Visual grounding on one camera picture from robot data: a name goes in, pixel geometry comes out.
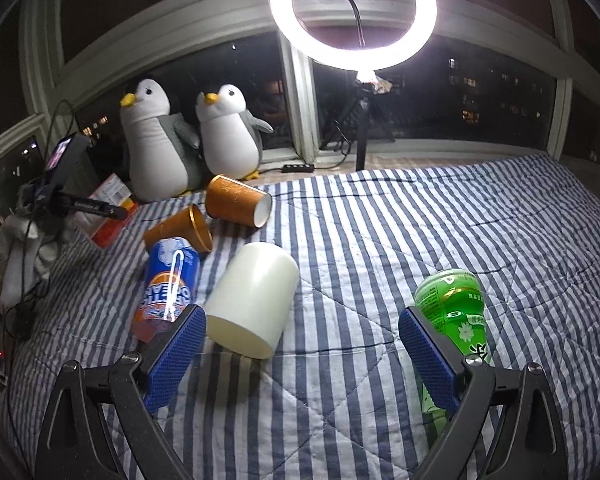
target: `striped blanket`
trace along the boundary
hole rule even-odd
[[[562,420],[572,478],[600,460],[600,202],[548,156],[427,170],[363,171],[265,186],[259,231],[210,222],[204,304],[239,247],[266,241],[298,262],[301,282],[276,351],[259,362],[208,340],[157,419],[196,479],[406,479],[436,436],[397,336],[418,284],[450,267],[474,272],[496,365],[540,363]],[[143,206],[106,251],[65,251],[29,342],[18,351],[13,415],[34,463],[61,365],[111,364],[133,348],[144,231],[201,194]],[[2,423],[13,441],[5,410]],[[142,478],[113,409],[129,478]],[[493,437],[491,413],[466,476]]]

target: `quilted fabric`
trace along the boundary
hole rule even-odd
[[[274,208],[263,229],[210,222],[215,248],[202,261],[196,300],[205,302],[235,251],[251,241],[286,249],[301,283],[271,360],[208,340],[176,399],[158,411],[194,478],[410,478],[439,421],[421,414],[398,315],[426,276],[449,267],[480,279],[494,362],[544,367],[570,475],[589,475],[600,460],[600,202],[568,170],[533,155],[264,189]],[[144,206],[110,250],[78,240],[63,255],[12,375],[29,463],[62,363],[110,364],[135,345],[129,327],[143,293],[142,233],[202,201],[194,194]],[[113,409],[106,418],[130,478],[141,478]],[[494,410],[469,478],[497,418]]]

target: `brown paper cup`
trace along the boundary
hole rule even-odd
[[[206,214],[248,227],[266,224],[272,204],[269,193],[224,175],[216,176],[206,188]]]
[[[184,238],[199,253],[209,253],[214,248],[209,227],[200,209],[195,205],[190,205],[153,229],[149,229],[144,234],[144,244],[146,250],[151,251],[156,242],[175,237]]]

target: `paper cup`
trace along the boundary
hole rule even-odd
[[[299,276],[298,264],[282,248],[263,242],[241,247],[206,300],[206,334],[238,354],[269,359]]]
[[[213,238],[200,209],[190,205],[179,213],[167,218],[144,234],[144,245],[148,252],[165,238],[184,238],[199,253],[209,253],[214,248]]]
[[[260,228],[269,220],[273,200],[269,193],[224,175],[216,176],[206,188],[206,213],[211,218]]]

